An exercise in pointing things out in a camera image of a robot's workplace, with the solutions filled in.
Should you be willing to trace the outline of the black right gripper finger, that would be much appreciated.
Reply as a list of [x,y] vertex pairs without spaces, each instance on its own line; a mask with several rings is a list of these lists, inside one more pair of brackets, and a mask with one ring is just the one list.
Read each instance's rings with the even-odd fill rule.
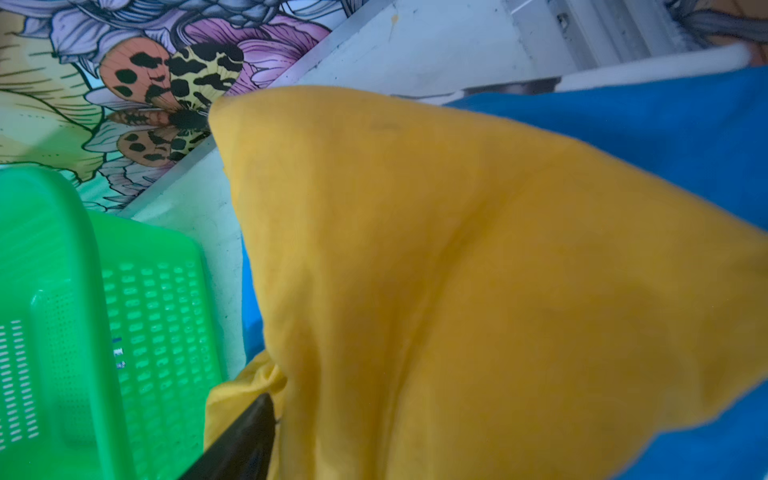
[[273,400],[263,393],[179,479],[266,480],[276,429]]

